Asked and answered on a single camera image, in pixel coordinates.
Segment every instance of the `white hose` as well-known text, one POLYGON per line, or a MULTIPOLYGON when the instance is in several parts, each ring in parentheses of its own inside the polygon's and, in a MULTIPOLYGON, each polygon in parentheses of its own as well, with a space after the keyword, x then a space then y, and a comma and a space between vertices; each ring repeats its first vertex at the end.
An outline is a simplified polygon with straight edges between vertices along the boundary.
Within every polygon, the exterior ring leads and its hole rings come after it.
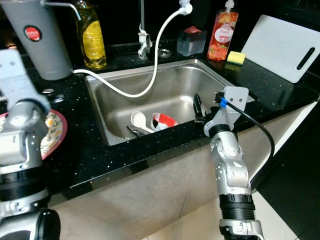
POLYGON ((165 30, 166 26, 168 25, 168 23, 176 16, 183 14, 185 12, 185 9, 183 7, 181 7, 178 11, 175 11, 173 14, 171 14, 167 20, 165 20, 165 22, 163 23, 162 27, 160 28, 160 31, 158 33, 158 36, 156 37, 156 41, 155 41, 155 50, 154 50, 154 69, 153 69, 153 75, 151 78, 151 81, 149 83, 149 85, 146 87, 145 90, 143 90, 142 92, 138 93, 138 94, 128 94, 124 91, 121 91, 120 89, 116 88, 115 86, 113 86, 112 84, 110 84, 109 82, 107 82, 106 80, 104 80, 102 77, 100 77, 98 74, 86 70, 86 69, 76 69, 73 71, 74 74, 79 74, 79 73, 83 73, 83 74, 88 74, 91 75, 93 77, 95 77, 96 79, 100 80, 101 82, 103 82, 105 85, 107 85, 109 88, 111 88, 112 90, 116 91, 117 93, 128 97, 128 98, 138 98, 141 97, 143 95, 145 95, 152 87, 152 85, 155 82, 156 79, 156 75, 157 75, 157 68, 158 68, 158 48, 159 48, 159 42, 160 42, 160 38, 161 35, 163 33, 163 31, 165 30))

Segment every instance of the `dish soap bottle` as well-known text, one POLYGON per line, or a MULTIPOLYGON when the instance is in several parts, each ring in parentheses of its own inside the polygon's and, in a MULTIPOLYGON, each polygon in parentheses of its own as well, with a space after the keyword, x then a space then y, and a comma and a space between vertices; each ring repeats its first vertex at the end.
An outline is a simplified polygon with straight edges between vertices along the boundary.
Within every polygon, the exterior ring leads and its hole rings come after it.
POLYGON ((231 11, 234 6, 233 0, 227 0, 225 3, 226 9, 218 10, 216 13, 207 53, 207 58, 210 60, 222 61, 227 57, 229 44, 239 15, 237 12, 231 11))
POLYGON ((89 0, 74 0, 81 20, 76 19, 78 40, 84 63, 93 69, 102 69, 107 65, 104 39, 94 5, 89 0))

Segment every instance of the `blue cable clip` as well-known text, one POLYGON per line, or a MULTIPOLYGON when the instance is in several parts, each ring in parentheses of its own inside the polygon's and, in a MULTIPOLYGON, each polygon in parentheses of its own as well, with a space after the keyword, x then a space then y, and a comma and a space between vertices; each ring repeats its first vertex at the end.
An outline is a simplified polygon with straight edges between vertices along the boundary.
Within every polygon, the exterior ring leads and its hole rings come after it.
POLYGON ((223 97, 221 98, 220 106, 225 108, 227 106, 228 101, 223 97))

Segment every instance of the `bottle cap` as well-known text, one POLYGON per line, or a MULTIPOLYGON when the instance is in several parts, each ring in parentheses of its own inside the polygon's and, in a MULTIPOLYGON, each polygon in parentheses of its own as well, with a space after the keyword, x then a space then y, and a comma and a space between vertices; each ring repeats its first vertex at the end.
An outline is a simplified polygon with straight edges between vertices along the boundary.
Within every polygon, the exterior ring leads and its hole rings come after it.
POLYGON ((235 6, 234 0, 227 0, 224 5, 226 8, 232 9, 235 6))

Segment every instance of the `white floor tile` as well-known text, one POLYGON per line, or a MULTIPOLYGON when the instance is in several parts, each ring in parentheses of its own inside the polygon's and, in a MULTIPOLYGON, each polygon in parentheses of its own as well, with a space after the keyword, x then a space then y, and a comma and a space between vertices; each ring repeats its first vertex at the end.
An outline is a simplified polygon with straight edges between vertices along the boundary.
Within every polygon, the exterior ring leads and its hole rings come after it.
MULTIPOLYGON (((261 221, 265 240, 297 239, 260 193, 254 193, 253 200, 256 217, 261 221)), ((219 231, 220 217, 219 200, 216 199, 150 235, 148 240, 222 240, 219 231)))

